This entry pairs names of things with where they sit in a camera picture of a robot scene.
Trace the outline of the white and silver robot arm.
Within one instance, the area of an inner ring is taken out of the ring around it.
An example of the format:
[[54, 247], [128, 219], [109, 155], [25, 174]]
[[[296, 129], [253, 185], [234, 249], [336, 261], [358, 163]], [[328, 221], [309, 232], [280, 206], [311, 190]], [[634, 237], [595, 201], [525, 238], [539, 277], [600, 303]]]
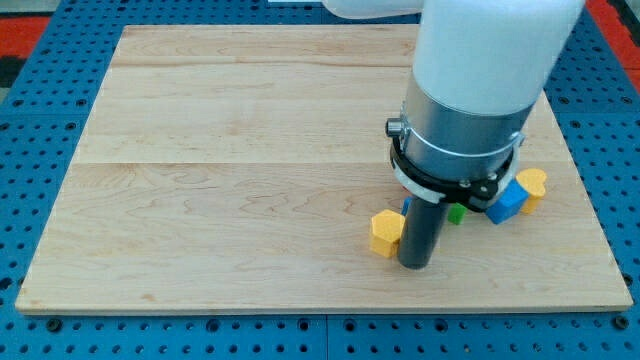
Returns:
[[583, 0], [323, 0], [334, 15], [420, 14], [401, 114], [390, 119], [398, 181], [434, 204], [481, 212], [513, 179], [521, 130]]

